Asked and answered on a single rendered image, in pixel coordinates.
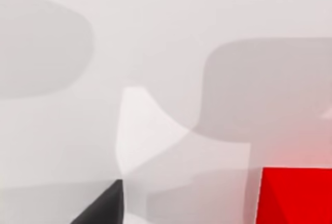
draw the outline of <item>black triangle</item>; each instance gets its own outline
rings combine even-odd
[[[123,183],[116,180],[71,224],[122,224]]]

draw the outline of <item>black object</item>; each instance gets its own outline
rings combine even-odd
[[[122,224],[123,183],[116,180],[71,224]]]

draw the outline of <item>red object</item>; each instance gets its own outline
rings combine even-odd
[[[256,224],[332,224],[332,170],[264,168]]]

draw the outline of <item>red block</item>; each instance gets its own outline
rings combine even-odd
[[[256,224],[332,224],[332,170],[264,168]]]

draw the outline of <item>red cube face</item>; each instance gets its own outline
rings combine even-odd
[[[263,169],[256,224],[331,224],[332,169]]]

